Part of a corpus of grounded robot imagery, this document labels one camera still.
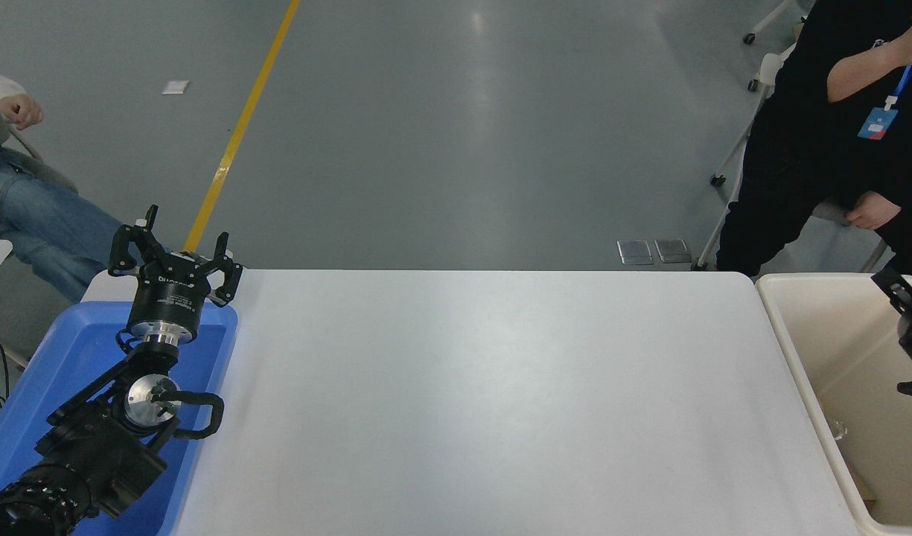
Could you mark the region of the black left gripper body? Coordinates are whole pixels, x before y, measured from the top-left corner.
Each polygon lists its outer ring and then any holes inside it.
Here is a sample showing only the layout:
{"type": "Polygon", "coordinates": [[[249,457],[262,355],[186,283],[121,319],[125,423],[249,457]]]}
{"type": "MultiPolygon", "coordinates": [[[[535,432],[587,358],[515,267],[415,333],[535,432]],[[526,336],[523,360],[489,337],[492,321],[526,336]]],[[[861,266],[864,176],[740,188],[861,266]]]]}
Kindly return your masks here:
{"type": "MultiPolygon", "coordinates": [[[[198,332],[205,303],[210,301],[207,299],[208,284],[200,280],[200,265],[208,259],[170,255],[172,275],[137,278],[135,299],[126,323],[129,334],[149,334],[164,325],[169,325],[176,334],[198,332]]],[[[214,287],[220,285],[222,279],[220,272],[208,277],[214,287]]]]}

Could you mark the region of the person's hand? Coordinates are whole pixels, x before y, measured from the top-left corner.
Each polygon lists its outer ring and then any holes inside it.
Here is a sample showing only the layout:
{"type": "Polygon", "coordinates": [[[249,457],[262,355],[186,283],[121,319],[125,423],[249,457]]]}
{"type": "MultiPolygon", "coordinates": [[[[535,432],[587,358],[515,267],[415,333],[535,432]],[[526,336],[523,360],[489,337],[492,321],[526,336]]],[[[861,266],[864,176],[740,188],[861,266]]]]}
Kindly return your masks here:
{"type": "Polygon", "coordinates": [[[41,106],[26,94],[1,98],[0,113],[17,131],[24,131],[30,126],[40,124],[44,118],[41,106]]]}
{"type": "Polygon", "coordinates": [[[875,231],[891,223],[902,207],[877,192],[865,192],[846,213],[846,221],[859,229],[875,231]]]}

